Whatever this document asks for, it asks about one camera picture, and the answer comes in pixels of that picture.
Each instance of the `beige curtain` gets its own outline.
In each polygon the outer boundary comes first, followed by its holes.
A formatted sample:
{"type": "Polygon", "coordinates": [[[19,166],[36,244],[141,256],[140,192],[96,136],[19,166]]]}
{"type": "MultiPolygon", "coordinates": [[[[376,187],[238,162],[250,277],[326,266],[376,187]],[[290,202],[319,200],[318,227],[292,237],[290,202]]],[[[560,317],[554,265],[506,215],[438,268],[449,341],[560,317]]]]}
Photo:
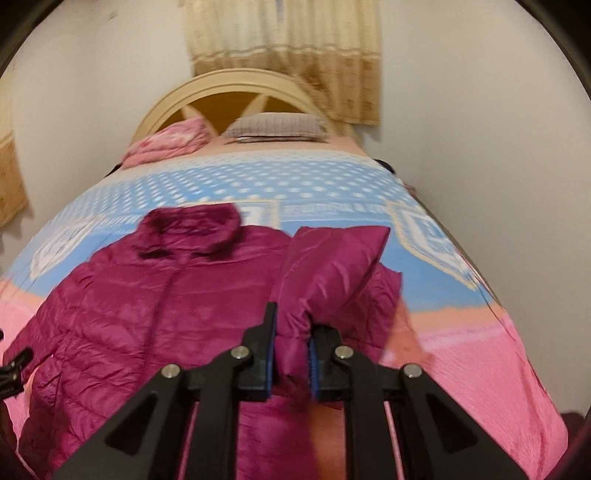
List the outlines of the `beige curtain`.
{"type": "Polygon", "coordinates": [[[329,117],[379,122],[378,0],[182,0],[193,73],[289,74],[329,117]]]}
{"type": "Polygon", "coordinates": [[[12,66],[0,78],[0,227],[27,206],[12,133],[12,66]]]}

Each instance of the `triangular cutout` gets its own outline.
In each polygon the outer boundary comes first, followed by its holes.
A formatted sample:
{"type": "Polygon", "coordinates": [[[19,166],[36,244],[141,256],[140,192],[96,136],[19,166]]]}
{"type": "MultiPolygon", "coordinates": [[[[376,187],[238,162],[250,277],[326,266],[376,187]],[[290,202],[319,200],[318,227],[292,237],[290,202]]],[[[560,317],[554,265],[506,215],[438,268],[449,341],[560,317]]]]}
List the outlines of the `triangular cutout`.
{"type": "Polygon", "coordinates": [[[427,403],[447,453],[457,453],[477,444],[476,436],[435,395],[427,394],[427,403]]]}
{"type": "Polygon", "coordinates": [[[150,419],[156,408],[158,396],[151,394],[125,418],[119,426],[106,438],[106,444],[127,455],[136,455],[142,445],[142,440],[150,419]]]}

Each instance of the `puffer jacket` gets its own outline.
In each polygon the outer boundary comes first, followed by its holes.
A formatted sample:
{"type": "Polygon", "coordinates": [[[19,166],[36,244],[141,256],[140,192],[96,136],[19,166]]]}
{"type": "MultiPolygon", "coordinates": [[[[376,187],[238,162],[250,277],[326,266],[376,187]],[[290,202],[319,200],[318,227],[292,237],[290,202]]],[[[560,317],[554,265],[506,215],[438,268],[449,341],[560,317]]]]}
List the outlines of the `puffer jacket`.
{"type": "Polygon", "coordinates": [[[278,302],[280,393],[244,404],[238,478],[317,476],[306,396],[310,323],[330,323],[379,358],[401,277],[378,260],[384,227],[241,226],[233,205],[157,209],[49,295],[5,354],[30,346],[33,380],[20,452],[49,478],[165,364],[193,368],[237,345],[278,302]]]}

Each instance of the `metal screw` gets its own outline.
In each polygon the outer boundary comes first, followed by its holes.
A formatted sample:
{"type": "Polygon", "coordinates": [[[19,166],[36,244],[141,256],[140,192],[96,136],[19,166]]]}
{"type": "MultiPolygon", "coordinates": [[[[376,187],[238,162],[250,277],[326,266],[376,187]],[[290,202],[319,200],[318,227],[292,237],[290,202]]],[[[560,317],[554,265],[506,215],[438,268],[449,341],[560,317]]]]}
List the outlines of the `metal screw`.
{"type": "Polygon", "coordinates": [[[423,369],[417,364],[404,365],[402,371],[408,378],[417,378],[423,374],[423,369]]]}
{"type": "Polygon", "coordinates": [[[341,360],[348,360],[355,352],[350,346],[341,345],[335,348],[335,355],[341,360]]]}
{"type": "Polygon", "coordinates": [[[250,354],[251,351],[248,349],[247,346],[244,345],[238,345],[230,351],[230,355],[232,355],[236,360],[242,360],[250,354]]]}
{"type": "Polygon", "coordinates": [[[162,373],[162,376],[166,378],[177,377],[180,374],[180,372],[181,368],[176,364],[168,364],[160,371],[160,373],[162,373]]]}

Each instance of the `mattress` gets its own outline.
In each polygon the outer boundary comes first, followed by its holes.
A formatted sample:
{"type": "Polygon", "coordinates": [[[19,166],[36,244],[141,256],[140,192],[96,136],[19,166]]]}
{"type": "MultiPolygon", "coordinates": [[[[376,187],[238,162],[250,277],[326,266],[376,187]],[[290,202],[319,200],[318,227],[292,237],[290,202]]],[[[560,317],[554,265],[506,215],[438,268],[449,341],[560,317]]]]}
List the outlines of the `mattress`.
{"type": "MultiPolygon", "coordinates": [[[[243,223],[294,234],[301,226],[391,228],[382,263],[402,272],[401,302],[382,364],[430,375],[521,465],[544,478],[566,428],[528,362],[511,318],[400,180],[354,142],[238,145],[117,171],[64,208],[0,284],[0,352],[49,292],[95,251],[131,233],[150,210],[233,202],[243,223]]],[[[28,394],[7,401],[17,435],[28,394]]],[[[344,478],[343,416],[311,408],[322,478],[344,478]]]]}

